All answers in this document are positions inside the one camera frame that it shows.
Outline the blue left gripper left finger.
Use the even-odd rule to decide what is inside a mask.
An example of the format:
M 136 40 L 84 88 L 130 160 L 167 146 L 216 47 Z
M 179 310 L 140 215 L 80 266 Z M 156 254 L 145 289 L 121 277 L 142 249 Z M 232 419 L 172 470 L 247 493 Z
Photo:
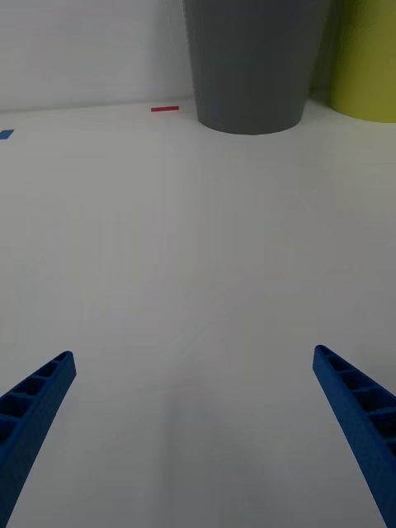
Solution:
M 5 527 L 54 418 L 76 377 L 64 351 L 0 398 L 0 526 Z

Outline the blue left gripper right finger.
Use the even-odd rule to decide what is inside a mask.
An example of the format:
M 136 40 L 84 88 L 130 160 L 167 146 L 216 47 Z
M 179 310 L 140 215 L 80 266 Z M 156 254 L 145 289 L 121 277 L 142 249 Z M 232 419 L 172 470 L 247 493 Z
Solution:
M 387 527 L 396 525 L 396 398 L 323 345 L 313 372 Z

